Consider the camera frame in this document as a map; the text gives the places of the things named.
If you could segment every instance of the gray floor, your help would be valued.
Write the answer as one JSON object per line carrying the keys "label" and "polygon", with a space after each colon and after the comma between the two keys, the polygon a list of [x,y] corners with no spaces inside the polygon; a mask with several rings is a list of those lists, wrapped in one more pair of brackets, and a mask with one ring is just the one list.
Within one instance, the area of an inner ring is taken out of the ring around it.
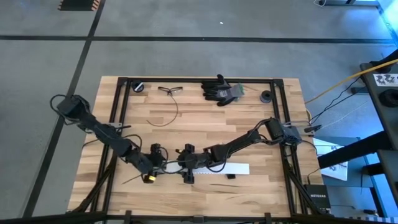
{"label": "gray floor", "polygon": [[[3,0],[0,35],[87,35],[95,12],[60,12],[57,5],[53,0]],[[312,1],[276,0],[108,0],[96,35],[391,38],[376,9],[320,8]],[[66,92],[83,44],[0,40],[0,218],[21,215],[56,118],[48,100]],[[93,42],[76,93],[94,102],[103,75],[222,73],[299,78],[309,100],[358,72],[360,63],[378,60],[395,49],[380,44]],[[312,114],[321,112],[347,86],[339,86],[308,109]],[[319,135],[363,138],[379,131],[368,96],[352,97],[318,122],[330,124],[365,102]],[[65,211],[83,140],[76,127],[64,127],[35,215]]]}

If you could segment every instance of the black metal rack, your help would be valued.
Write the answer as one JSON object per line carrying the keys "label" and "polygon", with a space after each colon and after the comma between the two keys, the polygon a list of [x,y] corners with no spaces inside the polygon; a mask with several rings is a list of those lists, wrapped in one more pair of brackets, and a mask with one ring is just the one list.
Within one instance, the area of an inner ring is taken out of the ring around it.
{"label": "black metal rack", "polygon": [[[119,122],[124,122],[127,110],[127,103],[129,99],[130,86],[131,82],[135,80],[135,78],[128,77],[119,77],[115,94],[113,105],[111,109],[111,114],[109,117],[109,122],[113,123],[116,120],[116,111],[118,108],[119,97],[121,96],[122,87],[125,86],[124,96],[121,105],[121,113],[119,115]],[[203,80],[214,80],[210,78],[140,78],[140,81],[147,82],[171,82],[171,83],[182,83],[182,82],[191,82],[191,83],[199,83]],[[287,99],[284,88],[283,79],[242,79],[242,78],[229,78],[227,79],[230,83],[263,83],[268,84],[271,89],[272,96],[274,97],[272,100],[272,106],[274,109],[275,118],[280,119],[278,101],[276,97],[276,86],[279,88],[280,97],[282,101],[282,108],[284,112],[285,122],[290,121],[289,108],[287,106]],[[23,217],[23,218],[15,218],[10,220],[0,220],[0,223],[4,224],[21,224],[21,223],[93,223],[98,221],[103,221],[105,224],[107,220],[124,220],[125,224],[130,224],[132,221],[143,221],[143,220],[163,220],[163,221],[189,221],[194,223],[203,223],[203,222],[213,222],[213,221],[224,221],[224,222],[264,222],[266,224],[273,222],[294,222],[294,223],[364,223],[363,220],[352,220],[345,218],[335,218],[331,215],[309,215],[307,205],[308,204],[308,195],[302,194],[299,191],[299,202],[302,208],[302,214],[298,214],[295,208],[295,202],[292,192],[291,181],[299,188],[303,189],[301,183],[301,175],[300,175],[300,166],[297,159],[297,155],[295,153],[292,154],[292,167],[287,160],[286,149],[290,148],[291,152],[295,152],[295,146],[284,146],[280,145],[280,154],[282,159],[282,167],[284,171],[284,180],[286,185],[286,194],[287,200],[289,204],[289,212],[290,217],[285,218],[277,218],[271,217],[270,213],[264,213],[263,217],[206,217],[206,216],[148,216],[148,215],[134,215],[134,211],[126,211],[124,215],[108,215],[109,201],[111,199],[111,191],[113,186],[114,173],[116,170],[116,160],[117,156],[113,152],[112,158],[109,162],[109,165],[106,167],[107,156],[109,152],[109,146],[104,145],[103,152],[98,168],[97,182],[104,182],[104,178],[108,178],[108,182],[105,189],[104,202],[102,204],[101,211],[96,211],[98,207],[98,197],[100,194],[99,190],[94,190],[93,198],[91,201],[90,212],[85,212],[85,209],[76,209],[73,212],[68,212],[62,215],[49,215],[43,217]]]}

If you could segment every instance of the wooden tabletop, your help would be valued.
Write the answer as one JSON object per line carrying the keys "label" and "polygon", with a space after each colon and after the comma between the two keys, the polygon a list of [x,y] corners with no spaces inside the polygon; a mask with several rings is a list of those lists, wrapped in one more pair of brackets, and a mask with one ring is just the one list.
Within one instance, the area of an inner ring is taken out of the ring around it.
{"label": "wooden tabletop", "polygon": [[[99,85],[93,114],[103,123],[109,120],[117,79],[103,77]],[[306,120],[299,80],[285,78],[284,83],[292,121]],[[175,116],[173,100],[159,91],[158,86],[183,86],[183,91],[174,94],[179,107],[177,119],[164,127],[147,123],[149,120],[165,124]],[[215,101],[204,99],[200,83],[145,83],[142,93],[130,91],[124,125],[132,128],[125,129],[122,135],[140,135],[143,152],[149,152],[153,143],[161,144],[168,149],[170,160],[178,156],[175,149],[183,149],[186,143],[193,144],[196,152],[200,152],[204,147],[230,142],[261,119],[273,117],[272,104],[259,100],[264,90],[269,90],[268,84],[245,83],[244,96],[239,101],[218,107]],[[277,92],[279,110],[283,113],[279,90]],[[265,128],[259,131],[268,136]],[[89,134],[86,142],[94,139],[95,136]],[[94,186],[102,149],[103,145],[97,141],[82,150],[68,209],[77,207]],[[306,182],[307,175],[319,168],[317,156],[314,148],[305,142],[298,146],[297,154],[302,179]],[[250,175],[228,180],[225,175],[197,174],[195,184],[188,185],[183,183],[181,175],[173,174],[160,175],[153,184],[144,184],[140,178],[122,184],[139,173],[131,164],[118,159],[109,214],[124,215],[126,210],[131,210],[134,215],[263,217],[270,212],[272,217],[290,216],[278,145],[249,146],[233,154],[228,162],[248,163]],[[310,178],[312,184],[322,184],[319,171]],[[98,209],[102,206],[103,191]]]}

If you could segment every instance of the white paper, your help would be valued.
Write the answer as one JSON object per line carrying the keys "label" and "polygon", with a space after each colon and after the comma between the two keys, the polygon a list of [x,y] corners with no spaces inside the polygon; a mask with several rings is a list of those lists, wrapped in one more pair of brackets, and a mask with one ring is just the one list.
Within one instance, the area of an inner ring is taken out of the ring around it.
{"label": "white paper", "polygon": [[[329,152],[333,152],[343,146],[339,146],[337,144],[333,144],[330,142],[322,141],[319,139],[313,139],[314,145],[317,147],[318,156],[322,156],[328,154]],[[341,164],[337,164],[331,167],[327,167],[321,170],[321,174],[327,175],[329,177],[333,177],[339,180],[347,181],[347,170],[348,170],[348,162],[344,162]]]}
{"label": "white paper", "polygon": [[373,74],[377,86],[398,86],[398,74]]}
{"label": "white paper", "polygon": [[[218,165],[218,166],[215,166],[215,167],[211,167],[211,169],[212,170],[220,170],[222,168],[222,166],[223,165]],[[181,167],[178,165],[178,163],[174,162],[174,163],[167,164],[166,171],[167,172],[175,172],[175,171],[178,171],[180,169],[181,169]],[[225,164],[224,169],[221,172],[214,173],[214,172],[208,170],[206,167],[193,169],[192,172],[194,174],[239,174],[239,175],[249,175],[250,174],[250,168],[249,168],[249,164],[227,162]]]}

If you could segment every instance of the black bracket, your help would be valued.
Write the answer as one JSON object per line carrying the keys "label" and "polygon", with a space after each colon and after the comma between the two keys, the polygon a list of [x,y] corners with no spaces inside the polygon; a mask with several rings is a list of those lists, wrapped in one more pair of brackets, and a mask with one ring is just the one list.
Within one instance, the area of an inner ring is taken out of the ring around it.
{"label": "black bracket", "polygon": [[194,215],[192,217],[192,222],[193,223],[204,223],[205,222],[205,217],[203,215]]}
{"label": "black bracket", "polygon": [[264,213],[264,216],[266,217],[266,224],[272,224],[271,213]]}
{"label": "black bracket", "polygon": [[124,222],[123,224],[131,224],[132,220],[131,220],[131,211],[127,210],[125,215],[124,215]]}
{"label": "black bracket", "polygon": [[274,83],[277,87],[285,87],[284,80],[281,78],[275,78]]}
{"label": "black bracket", "polygon": [[127,77],[120,77],[118,78],[117,86],[123,86],[126,83],[127,83]]}
{"label": "black bracket", "polygon": [[232,180],[232,179],[236,178],[236,175],[235,174],[227,174],[226,178],[228,178],[228,180]]}
{"label": "black bracket", "polygon": [[[185,144],[185,151],[189,154],[193,154],[195,152],[195,146],[192,146],[191,144]],[[195,183],[195,177],[193,176],[192,169],[187,168],[187,171],[182,173],[182,177],[184,178],[185,184],[194,184]]]}

